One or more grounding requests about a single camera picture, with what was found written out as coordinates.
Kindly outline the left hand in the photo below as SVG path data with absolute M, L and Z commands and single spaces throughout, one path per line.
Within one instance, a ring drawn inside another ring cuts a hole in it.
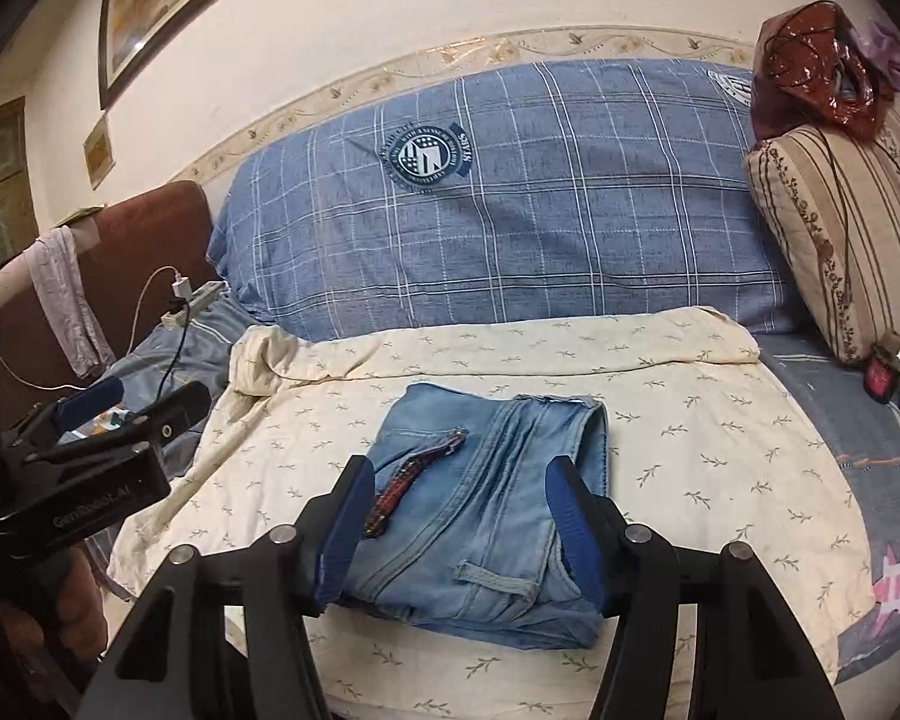
M 53 592 L 50 639 L 80 663 L 95 660 L 109 643 L 109 623 L 91 561 L 82 548 L 68 551 L 66 574 Z M 0 619 L 16 660 L 21 665 L 34 660 L 45 645 L 45 628 L 27 611 L 7 601 L 0 603 Z

